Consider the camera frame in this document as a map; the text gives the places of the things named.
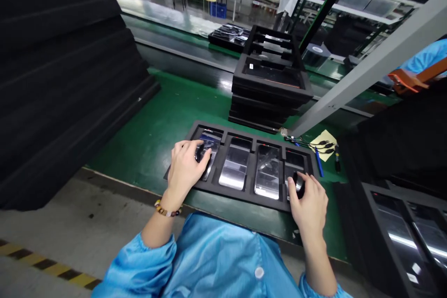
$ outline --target cable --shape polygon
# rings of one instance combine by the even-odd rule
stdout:
[[[295,139],[291,140],[290,142],[294,143],[294,144],[298,143],[297,140],[295,140]],[[307,146],[309,148],[312,148],[312,149],[318,151],[320,154],[331,154],[331,153],[333,153],[335,151],[335,149],[327,149],[326,151],[320,151],[318,149],[325,149],[325,148],[316,148],[316,147],[313,147],[313,146],[311,146],[311,145],[309,145],[307,143],[298,143],[298,144],[299,144],[299,146],[303,145],[303,146]]]
[[[304,144],[304,145],[311,145],[311,146],[313,146],[313,147],[316,147],[316,146],[318,146],[318,145],[322,145],[322,144],[312,144],[312,143],[307,143],[307,142],[305,142],[305,141],[300,141],[300,140],[296,140],[296,139],[294,139],[295,141],[297,141],[297,142],[300,142],[300,143],[302,143],[302,144]],[[322,147],[322,148],[318,148],[318,149],[327,149],[327,148],[330,148],[330,147],[333,147],[335,144],[334,143],[328,143],[328,144],[326,144],[324,147]]]
[[[320,141],[319,143],[309,143],[309,142],[304,141],[302,137],[300,137],[300,138],[298,139],[298,138],[293,137],[293,136],[284,136],[284,139],[285,139],[286,141],[292,141],[292,140],[294,140],[294,141],[298,141],[298,142],[304,142],[305,144],[310,144],[310,145],[324,145],[324,144],[329,143],[328,140]]]

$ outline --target yellow and black hazard tape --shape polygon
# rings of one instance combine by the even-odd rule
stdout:
[[[69,266],[33,253],[28,249],[22,248],[16,244],[11,244],[0,239],[0,255],[8,256],[20,262],[23,262],[43,272],[62,278],[70,283],[81,286],[88,290],[93,290],[102,281],[83,272],[76,271]]]

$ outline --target blue pen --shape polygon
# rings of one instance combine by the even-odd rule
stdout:
[[[320,176],[324,177],[325,174],[323,173],[323,167],[321,166],[321,160],[320,155],[318,154],[317,147],[313,147],[315,149],[315,154],[317,155],[317,163],[318,163],[318,169],[320,170]]]

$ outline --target wrist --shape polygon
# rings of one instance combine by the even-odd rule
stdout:
[[[169,212],[175,212],[182,206],[184,198],[173,194],[169,188],[163,193],[160,206]]]
[[[309,237],[305,234],[301,235],[301,240],[303,241],[304,251],[307,253],[326,253],[326,241],[321,236]]]

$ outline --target beaded bracelet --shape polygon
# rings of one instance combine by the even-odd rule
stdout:
[[[158,213],[160,213],[161,215],[164,215],[165,217],[176,217],[176,216],[180,215],[180,213],[182,212],[182,207],[183,207],[183,206],[181,206],[181,207],[180,207],[177,211],[175,211],[175,212],[168,212],[167,210],[163,209],[163,208],[160,206],[160,202],[161,202],[161,199],[158,199],[158,200],[155,202],[155,209],[156,209],[156,211],[157,211]]]

